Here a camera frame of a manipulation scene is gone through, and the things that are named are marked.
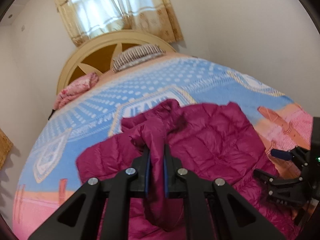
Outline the blue and pink bed blanket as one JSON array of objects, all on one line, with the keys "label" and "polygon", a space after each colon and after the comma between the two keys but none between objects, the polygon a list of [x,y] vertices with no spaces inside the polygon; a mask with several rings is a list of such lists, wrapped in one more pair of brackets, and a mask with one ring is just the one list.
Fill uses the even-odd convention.
[{"label": "blue and pink bed blanket", "polygon": [[57,111],[25,163],[12,208],[12,230],[27,239],[81,185],[76,158],[89,146],[121,131],[133,117],[166,99],[237,103],[266,151],[308,147],[312,116],[282,92],[232,68],[171,53],[119,73]]}]

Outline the striped pillow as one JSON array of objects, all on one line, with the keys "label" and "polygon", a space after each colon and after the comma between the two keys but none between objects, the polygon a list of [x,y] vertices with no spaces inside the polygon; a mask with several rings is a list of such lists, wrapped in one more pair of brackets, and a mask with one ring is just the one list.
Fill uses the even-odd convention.
[{"label": "striped pillow", "polygon": [[120,72],[126,68],[163,56],[166,52],[155,44],[143,44],[131,47],[113,59],[112,70]]}]

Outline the beige floral window curtain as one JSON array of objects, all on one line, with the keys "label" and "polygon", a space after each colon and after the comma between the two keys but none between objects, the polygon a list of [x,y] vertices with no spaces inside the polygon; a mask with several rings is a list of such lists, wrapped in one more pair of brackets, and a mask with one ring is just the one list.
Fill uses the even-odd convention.
[{"label": "beige floral window curtain", "polygon": [[183,40],[170,0],[54,0],[77,47],[119,30],[143,31],[168,43]]}]

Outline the magenta quilted puffer jacket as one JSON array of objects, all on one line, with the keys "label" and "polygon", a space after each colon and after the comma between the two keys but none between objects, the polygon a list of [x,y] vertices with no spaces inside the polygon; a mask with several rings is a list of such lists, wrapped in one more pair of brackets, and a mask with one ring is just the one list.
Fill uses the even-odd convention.
[{"label": "magenta quilted puffer jacket", "polygon": [[130,204],[129,239],[185,239],[183,202],[164,194],[164,146],[183,167],[205,180],[223,178],[266,217],[287,239],[295,239],[291,211],[263,196],[265,188],[253,177],[258,168],[274,176],[259,135],[236,103],[203,103],[181,107],[166,100],[156,107],[121,121],[120,134],[82,152],[77,160],[82,182],[114,177],[140,156],[151,154],[151,187],[145,200]]}]

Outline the beige side window curtain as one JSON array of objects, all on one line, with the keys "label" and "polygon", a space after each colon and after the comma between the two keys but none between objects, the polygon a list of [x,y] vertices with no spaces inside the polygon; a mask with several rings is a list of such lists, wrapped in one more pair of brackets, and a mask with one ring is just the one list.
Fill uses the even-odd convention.
[{"label": "beige side window curtain", "polygon": [[0,129],[0,170],[2,169],[5,160],[13,147],[13,143],[7,135]]}]

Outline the pink floral folded quilt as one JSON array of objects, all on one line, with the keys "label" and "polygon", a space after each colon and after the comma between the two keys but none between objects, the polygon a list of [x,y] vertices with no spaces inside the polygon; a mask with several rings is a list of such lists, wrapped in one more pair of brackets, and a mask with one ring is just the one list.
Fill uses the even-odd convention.
[{"label": "pink floral folded quilt", "polygon": [[53,110],[59,110],[66,104],[77,99],[85,92],[91,90],[99,81],[99,76],[96,73],[86,74],[62,89],[53,104]]}]

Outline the cream wooden headboard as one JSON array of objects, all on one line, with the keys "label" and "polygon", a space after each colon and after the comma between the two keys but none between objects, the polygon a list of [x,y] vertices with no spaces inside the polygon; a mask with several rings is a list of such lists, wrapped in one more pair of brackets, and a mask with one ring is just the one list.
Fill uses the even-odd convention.
[{"label": "cream wooden headboard", "polygon": [[176,50],[161,38],[146,32],[122,30],[107,33],[82,44],[61,70],[56,92],[59,93],[82,75],[96,72],[101,76],[112,69],[113,59],[123,51],[143,44],[155,44],[166,52]]}]

